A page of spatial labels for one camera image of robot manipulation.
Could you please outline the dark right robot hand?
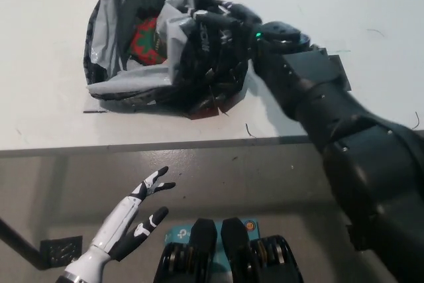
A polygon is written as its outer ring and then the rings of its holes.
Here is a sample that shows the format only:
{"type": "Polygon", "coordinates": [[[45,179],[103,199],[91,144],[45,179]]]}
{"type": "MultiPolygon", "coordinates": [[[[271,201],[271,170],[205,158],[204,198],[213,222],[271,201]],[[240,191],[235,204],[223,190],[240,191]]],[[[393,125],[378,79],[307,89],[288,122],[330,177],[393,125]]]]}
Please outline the dark right robot hand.
{"type": "Polygon", "coordinates": [[[219,30],[221,42],[231,42],[237,58],[250,58],[250,42],[262,24],[252,9],[231,1],[195,0],[190,15],[201,26],[219,30]]]}

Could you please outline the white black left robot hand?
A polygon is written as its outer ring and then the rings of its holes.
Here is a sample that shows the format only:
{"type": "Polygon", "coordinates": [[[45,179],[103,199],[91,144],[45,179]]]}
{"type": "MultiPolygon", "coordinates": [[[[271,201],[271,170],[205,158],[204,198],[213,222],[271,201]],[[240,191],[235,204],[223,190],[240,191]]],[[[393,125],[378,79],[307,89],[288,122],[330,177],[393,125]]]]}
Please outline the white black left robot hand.
{"type": "Polygon", "coordinates": [[[175,187],[174,182],[159,182],[159,177],[168,171],[165,166],[145,178],[129,195],[124,197],[104,220],[91,244],[121,261],[137,249],[167,216],[167,207],[160,207],[145,221],[129,229],[141,203],[148,196],[175,187]]]}

